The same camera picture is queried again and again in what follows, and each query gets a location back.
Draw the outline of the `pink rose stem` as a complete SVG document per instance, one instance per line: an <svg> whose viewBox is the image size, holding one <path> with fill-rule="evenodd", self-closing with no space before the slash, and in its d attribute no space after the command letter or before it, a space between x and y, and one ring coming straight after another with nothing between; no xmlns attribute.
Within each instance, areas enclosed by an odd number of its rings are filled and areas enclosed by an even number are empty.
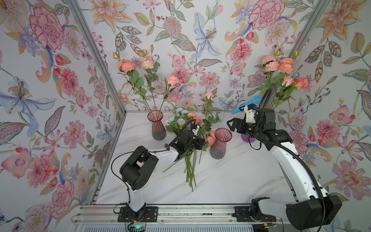
<svg viewBox="0 0 371 232"><path fill-rule="evenodd" d="M169 98L171 92L176 88L176 85L179 83L179 78L175 75L169 75L168 79L165 79L165 91L163 96L163 101L160 105L159 110L162 109L163 104L167 101Z"/></svg>
<svg viewBox="0 0 371 232"><path fill-rule="evenodd" d="M205 94L205 104L204 104L204 111L203 111L203 115L204 115L204 120L203 120L203 127L204 127L204 130L205 130L205 133L206 133L206 144L208 147L211 147L211 145L214 143L215 139L213 138L213 135L210 135L210 131L211 131L211 124L214 120L214 118L212 117L212 108L213 108L213 99L214 97L214 94L212 92L208 92Z"/></svg>

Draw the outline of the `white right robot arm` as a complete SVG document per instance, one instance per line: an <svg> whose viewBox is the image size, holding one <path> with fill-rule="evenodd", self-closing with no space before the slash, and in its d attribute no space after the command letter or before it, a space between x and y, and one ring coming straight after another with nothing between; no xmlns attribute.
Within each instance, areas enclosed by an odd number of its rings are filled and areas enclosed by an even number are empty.
<svg viewBox="0 0 371 232"><path fill-rule="evenodd" d="M269 197L252 200L250 216L281 218L299 231L317 229L329 225L342 207L340 198L329 194L316 180L310 168L301 159L293 139L285 130L278 130L275 112L267 108L273 89L266 91L260 103L252 101L239 107L244 111L243 119L233 118L227 122L230 131L248 135L259 141L278 161L291 188L295 202L274 201Z"/></svg>

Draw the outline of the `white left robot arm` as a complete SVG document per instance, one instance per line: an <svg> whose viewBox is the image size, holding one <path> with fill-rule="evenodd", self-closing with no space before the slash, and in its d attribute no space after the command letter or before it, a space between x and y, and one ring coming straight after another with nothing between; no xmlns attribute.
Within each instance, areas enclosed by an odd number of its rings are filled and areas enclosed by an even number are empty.
<svg viewBox="0 0 371 232"><path fill-rule="evenodd" d="M114 158L110 166L111 172L124 183L128 193L128 201L120 204L119 212L114 211L118 214L118 222L132 225L143 220L157 221L158 208L146 206L142 188L153 174L159 156L169 156L174 162L178 162L189 158L195 151L202 150L205 139L198 137L199 129L196 120L192 119L183 125L179 134L170 143L165 144L163 150L148 150L144 146L139 146L134 151L119 155L119 157L130 155L119 168L119 174L116 174L113 168L117 160Z"/></svg>

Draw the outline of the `pink flower stem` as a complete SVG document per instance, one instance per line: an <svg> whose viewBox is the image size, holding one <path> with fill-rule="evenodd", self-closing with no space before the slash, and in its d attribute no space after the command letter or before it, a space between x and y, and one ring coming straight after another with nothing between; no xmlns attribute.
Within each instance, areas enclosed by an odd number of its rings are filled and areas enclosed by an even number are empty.
<svg viewBox="0 0 371 232"><path fill-rule="evenodd" d="M305 89L307 86L308 86L307 79L304 79L304 78L294 79L294 87L296 88L295 90L302 90L302 89Z"/></svg>
<svg viewBox="0 0 371 232"><path fill-rule="evenodd" d="M122 59L118 52L114 52L113 57L118 60L118 71L126 77L127 82L133 89L134 95L139 95L144 102L145 108L150 111L150 107L146 101L147 91L144 88L144 80L136 70L137 66L129 60Z"/></svg>
<svg viewBox="0 0 371 232"><path fill-rule="evenodd" d="M158 63L153 60L152 56L148 55L147 50L143 50L142 55L143 59L141 60L141 68L145 72L142 80L143 82L146 82L146 87L144 83L141 83L139 93L145 103L148 112L152 112L154 109L157 109L156 102L154 100L156 90L156 88L154 87L154 83L158 81Z"/></svg>
<svg viewBox="0 0 371 232"><path fill-rule="evenodd" d="M279 50L274 51L275 61L273 61L272 70L279 73L291 74L294 71L294 65L297 63L295 59L283 57L283 53Z"/></svg>
<svg viewBox="0 0 371 232"><path fill-rule="evenodd" d="M284 76L278 79L272 92L271 108L274 109L287 101L292 96L295 89L294 79L290 76Z"/></svg>
<svg viewBox="0 0 371 232"><path fill-rule="evenodd" d="M281 91L284 75L279 71L279 67L282 59L283 56L278 51L262 58L260 71L263 72L265 79L258 87L260 96L263 96L270 88L273 88L274 94Z"/></svg>

